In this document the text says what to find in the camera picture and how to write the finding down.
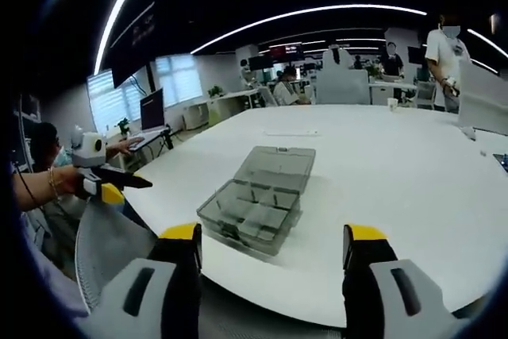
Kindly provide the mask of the person's left hand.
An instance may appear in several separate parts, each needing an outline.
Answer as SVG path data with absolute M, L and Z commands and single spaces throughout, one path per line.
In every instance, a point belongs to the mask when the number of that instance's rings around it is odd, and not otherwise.
M 74 195 L 84 198 L 83 176 L 72 165 L 57 167 L 54 169 L 55 184 L 58 195 Z

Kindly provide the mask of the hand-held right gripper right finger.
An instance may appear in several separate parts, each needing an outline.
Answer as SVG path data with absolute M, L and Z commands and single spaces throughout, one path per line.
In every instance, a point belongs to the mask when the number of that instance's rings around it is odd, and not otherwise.
M 347 338 L 452 338 L 467 324 L 444 305 L 441 288 L 387 236 L 344 225 L 342 294 Z

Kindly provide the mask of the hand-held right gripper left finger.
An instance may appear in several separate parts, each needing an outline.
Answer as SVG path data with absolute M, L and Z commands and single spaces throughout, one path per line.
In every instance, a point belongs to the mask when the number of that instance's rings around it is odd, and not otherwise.
M 173 226 L 147 258 L 106 283 L 80 328 L 87 338 L 197 338 L 202 227 Z

